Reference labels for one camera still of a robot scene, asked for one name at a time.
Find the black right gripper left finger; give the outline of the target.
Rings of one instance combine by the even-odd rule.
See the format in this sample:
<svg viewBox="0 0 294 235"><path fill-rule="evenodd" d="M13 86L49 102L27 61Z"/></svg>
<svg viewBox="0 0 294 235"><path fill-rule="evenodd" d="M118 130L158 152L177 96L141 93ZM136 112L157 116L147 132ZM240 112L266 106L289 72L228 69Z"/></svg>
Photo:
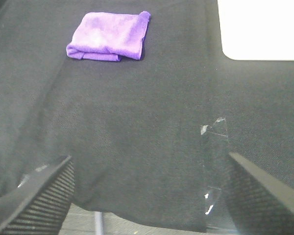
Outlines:
<svg viewBox="0 0 294 235"><path fill-rule="evenodd" d="M71 156L61 156L29 174L0 197L0 235L57 235L75 188Z"/></svg>

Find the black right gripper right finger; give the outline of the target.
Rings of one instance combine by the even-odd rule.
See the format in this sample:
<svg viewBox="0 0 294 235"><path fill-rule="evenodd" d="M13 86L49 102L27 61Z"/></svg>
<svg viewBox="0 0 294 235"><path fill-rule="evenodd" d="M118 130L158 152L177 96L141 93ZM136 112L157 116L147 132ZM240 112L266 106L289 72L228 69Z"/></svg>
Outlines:
<svg viewBox="0 0 294 235"><path fill-rule="evenodd" d="M223 192L240 235L294 235L294 189L238 153L224 164Z"/></svg>

